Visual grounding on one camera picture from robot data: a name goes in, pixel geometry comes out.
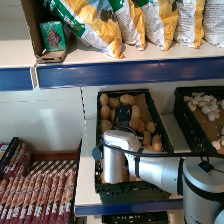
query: chip bag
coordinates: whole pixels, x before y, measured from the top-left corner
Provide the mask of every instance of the chip bag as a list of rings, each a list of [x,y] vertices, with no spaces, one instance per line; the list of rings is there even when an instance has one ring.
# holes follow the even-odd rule
[[[181,45],[199,48],[204,36],[202,13],[205,0],[177,0],[178,21],[174,39]]]
[[[142,10],[134,0],[109,0],[117,17],[122,39],[135,45],[138,50],[145,47],[145,24]]]
[[[218,47],[224,48],[224,1],[206,0],[203,28],[205,39]]]
[[[168,50],[173,41],[178,12],[172,0],[138,0],[143,12],[146,37],[161,50]]]
[[[84,42],[122,58],[121,31],[108,0],[39,0]]]

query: cardboard box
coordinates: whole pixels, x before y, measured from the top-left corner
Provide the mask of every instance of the cardboard box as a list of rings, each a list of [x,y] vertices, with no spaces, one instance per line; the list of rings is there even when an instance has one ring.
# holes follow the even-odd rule
[[[33,45],[34,55],[37,63],[62,62],[71,45],[74,35],[69,34],[65,51],[44,52],[45,46],[41,35],[39,23],[48,21],[58,21],[59,18],[53,16],[38,0],[20,0],[26,18],[27,29]]]

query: blue shelf edge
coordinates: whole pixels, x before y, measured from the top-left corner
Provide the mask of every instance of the blue shelf edge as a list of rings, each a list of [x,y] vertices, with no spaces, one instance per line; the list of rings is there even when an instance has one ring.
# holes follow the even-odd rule
[[[115,205],[75,206],[75,215],[77,217],[82,217],[89,215],[143,213],[143,212],[168,211],[177,209],[183,209],[182,199],[144,202],[144,203],[117,204],[117,205],[115,204]]]
[[[224,57],[37,67],[40,88],[122,85],[224,78]]]
[[[0,68],[0,91],[33,90],[30,68]]]

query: black basket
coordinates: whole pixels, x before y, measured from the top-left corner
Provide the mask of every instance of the black basket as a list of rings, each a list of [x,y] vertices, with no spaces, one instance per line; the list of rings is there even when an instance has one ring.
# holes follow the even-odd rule
[[[0,160],[0,179],[2,178],[5,167],[9,164],[12,156],[14,155],[18,144],[19,144],[19,139],[17,137],[14,137],[12,139],[12,141],[10,142],[8,148],[6,149],[3,157],[1,158],[1,160]]]
[[[146,212],[122,215],[103,215],[102,223],[105,224],[168,224],[167,212]]]
[[[141,90],[127,90],[127,91],[112,91],[100,92],[97,98],[97,128],[96,128],[96,143],[100,141],[100,104],[99,98],[101,94],[106,93],[108,97],[120,97],[124,94],[137,96],[145,94],[146,104],[150,112],[152,121],[156,124],[157,133],[161,136],[163,151],[173,153],[174,149],[170,143],[166,130],[163,126],[161,118],[157,112],[154,101],[147,89]],[[167,193],[153,184],[145,181],[122,182],[118,184],[101,183],[100,175],[103,172],[100,161],[95,163],[95,191],[100,194],[101,200],[105,203],[134,203],[134,202],[148,202],[148,201],[162,201],[168,200],[170,193]]]
[[[192,152],[217,153],[203,131],[201,125],[191,112],[184,96],[191,96],[193,92],[205,92],[206,95],[213,95],[217,99],[224,99],[224,87],[222,86],[200,86],[181,87],[175,90],[174,116],[180,126],[187,144]]]

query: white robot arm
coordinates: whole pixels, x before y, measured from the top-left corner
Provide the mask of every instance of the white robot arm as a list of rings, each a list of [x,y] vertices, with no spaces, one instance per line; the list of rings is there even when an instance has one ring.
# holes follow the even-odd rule
[[[210,161],[202,161],[198,156],[183,160],[178,154],[170,157],[162,152],[158,156],[158,153],[141,147],[138,137],[133,133],[106,131],[103,136],[105,181],[111,184],[121,181],[124,166],[122,157],[125,155],[132,176],[174,195],[183,195],[187,224],[224,223],[223,160],[211,158]]]

